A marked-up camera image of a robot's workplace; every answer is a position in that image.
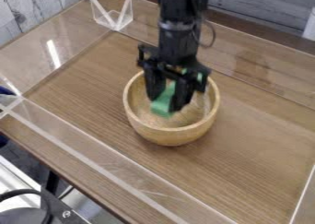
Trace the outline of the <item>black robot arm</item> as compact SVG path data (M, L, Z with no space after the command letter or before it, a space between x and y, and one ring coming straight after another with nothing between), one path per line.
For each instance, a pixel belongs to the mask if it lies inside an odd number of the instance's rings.
M205 91L210 69L197 61L197 47L202 45L198 37L206 3L158 0L158 44L137 46L150 110L162 116L178 112L196 91Z

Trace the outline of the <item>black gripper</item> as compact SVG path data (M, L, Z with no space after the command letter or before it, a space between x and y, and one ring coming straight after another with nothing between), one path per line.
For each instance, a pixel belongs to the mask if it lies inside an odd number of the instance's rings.
M205 80L210 69L197 61L197 47L209 48L198 42L200 23L158 22L158 46L137 46L137 65L144 67L145 89L149 100L156 100L165 90L165 75L154 67L169 65L188 69L176 79L169 111L178 112L189 103L193 92L205 90Z

